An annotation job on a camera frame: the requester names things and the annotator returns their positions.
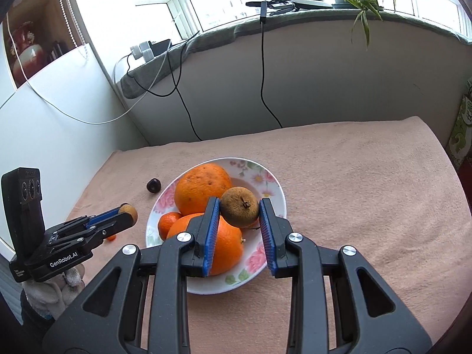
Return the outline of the white gloved hand cloth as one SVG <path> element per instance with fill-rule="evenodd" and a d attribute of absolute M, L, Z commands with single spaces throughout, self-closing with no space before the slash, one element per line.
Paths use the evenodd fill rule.
<path fill-rule="evenodd" d="M 79 264 L 44 282 L 25 281 L 22 288 L 28 304 L 38 315 L 57 320 L 84 290 L 84 274 L 85 267 Z"/>

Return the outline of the small mandarin in bowl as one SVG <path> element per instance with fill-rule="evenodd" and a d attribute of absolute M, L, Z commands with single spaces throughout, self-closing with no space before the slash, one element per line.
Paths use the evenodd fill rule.
<path fill-rule="evenodd" d="M 169 212 L 163 214 L 158 221 L 158 234 L 162 240 L 167 238 L 173 224 L 182 217 L 179 212 Z"/>

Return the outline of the red white ornament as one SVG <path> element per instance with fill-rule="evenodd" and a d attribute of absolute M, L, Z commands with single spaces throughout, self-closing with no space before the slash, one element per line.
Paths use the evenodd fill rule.
<path fill-rule="evenodd" d="M 13 33 L 10 53 L 14 57 L 12 73 L 18 86 L 26 82 L 46 65 L 46 54 L 36 42 L 34 24 L 24 22 Z"/>

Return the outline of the dark black plum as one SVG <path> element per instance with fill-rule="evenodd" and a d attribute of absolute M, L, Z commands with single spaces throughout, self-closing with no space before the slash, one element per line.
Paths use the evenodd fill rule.
<path fill-rule="evenodd" d="M 147 182 L 146 189 L 152 194 L 158 194 L 162 189 L 162 184 L 154 177 Z"/>

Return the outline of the small tan longan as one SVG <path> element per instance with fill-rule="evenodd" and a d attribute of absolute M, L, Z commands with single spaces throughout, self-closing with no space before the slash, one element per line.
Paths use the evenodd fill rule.
<path fill-rule="evenodd" d="M 132 219 L 133 219 L 133 224 L 136 224 L 137 222 L 137 210 L 135 209 L 134 206 L 130 204 L 122 204 L 118 210 L 119 213 L 126 213 L 129 214 Z"/>

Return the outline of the white floral bowl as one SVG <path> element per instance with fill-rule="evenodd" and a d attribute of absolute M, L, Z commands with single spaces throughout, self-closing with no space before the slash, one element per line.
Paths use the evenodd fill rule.
<path fill-rule="evenodd" d="M 257 199 L 271 200 L 275 215 L 286 217 L 286 197 L 277 178 L 263 165 L 246 158 L 215 158 L 212 163 L 219 165 L 229 174 L 234 186 L 250 190 Z M 174 203 L 174 191 L 181 177 L 176 177 L 159 194 L 146 225 L 146 247 L 161 245 L 163 239 L 158 233 L 158 221 L 178 207 Z M 187 292 L 197 295 L 215 295 L 232 291 L 253 280 L 266 267 L 263 238 L 259 229 L 242 232 L 243 254 L 240 261 L 229 271 L 218 276 L 190 278 Z"/>

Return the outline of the green patterned bag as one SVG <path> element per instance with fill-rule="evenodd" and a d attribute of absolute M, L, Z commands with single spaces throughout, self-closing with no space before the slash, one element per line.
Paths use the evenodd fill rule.
<path fill-rule="evenodd" d="M 446 153 L 456 170 L 459 170 L 463 161 L 471 155 L 471 125 L 471 78 L 468 78 L 466 81 L 466 93 L 462 95 L 458 116 L 446 145 Z"/>

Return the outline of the black device on sill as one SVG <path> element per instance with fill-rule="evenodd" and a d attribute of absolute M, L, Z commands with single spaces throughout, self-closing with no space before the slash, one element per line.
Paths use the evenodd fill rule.
<path fill-rule="evenodd" d="M 332 9 L 333 6 L 324 0 L 262 0 L 245 3 L 248 7 L 259 8 L 263 12 L 263 7 L 270 15 L 278 15 L 299 10 L 324 10 Z"/>

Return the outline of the large rough orange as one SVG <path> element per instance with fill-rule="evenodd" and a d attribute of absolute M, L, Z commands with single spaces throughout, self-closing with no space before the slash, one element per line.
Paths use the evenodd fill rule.
<path fill-rule="evenodd" d="M 202 213 L 210 197 L 220 198 L 231 187 L 231 178 L 223 167 L 205 163 L 182 175 L 174 191 L 174 203 L 183 216 Z"/>

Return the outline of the smooth large orange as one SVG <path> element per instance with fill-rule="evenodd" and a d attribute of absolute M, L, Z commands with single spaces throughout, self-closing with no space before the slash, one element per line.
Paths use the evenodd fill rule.
<path fill-rule="evenodd" d="M 192 213 L 179 218 L 171 226 L 166 238 L 173 237 L 179 232 L 185 232 L 190 220 L 201 215 L 202 213 Z M 242 254 L 243 238 L 241 230 L 228 224 L 223 217 L 220 217 L 210 276 L 217 276 L 229 271 L 237 265 L 242 258 Z"/>

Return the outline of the white power adapter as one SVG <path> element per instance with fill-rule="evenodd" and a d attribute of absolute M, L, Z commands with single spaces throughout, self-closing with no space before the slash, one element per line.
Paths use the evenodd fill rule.
<path fill-rule="evenodd" d="M 151 42 L 142 42 L 137 46 L 132 46 L 130 50 L 135 60 L 143 58 L 145 62 L 149 62 L 154 58 Z"/>

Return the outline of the black adapter box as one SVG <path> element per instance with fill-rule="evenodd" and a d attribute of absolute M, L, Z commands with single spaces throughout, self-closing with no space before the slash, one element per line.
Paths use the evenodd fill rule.
<path fill-rule="evenodd" d="M 172 42 L 170 39 L 162 40 L 160 42 L 148 42 L 148 44 L 154 57 L 165 53 L 172 46 Z"/>

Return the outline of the brown longan with stem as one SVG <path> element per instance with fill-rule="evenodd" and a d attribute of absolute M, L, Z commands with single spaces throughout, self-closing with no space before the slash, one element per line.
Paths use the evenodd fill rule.
<path fill-rule="evenodd" d="M 254 229 L 259 216 L 259 203 L 248 189 L 236 186 L 226 190 L 220 199 L 220 214 L 224 220 L 240 229 Z"/>

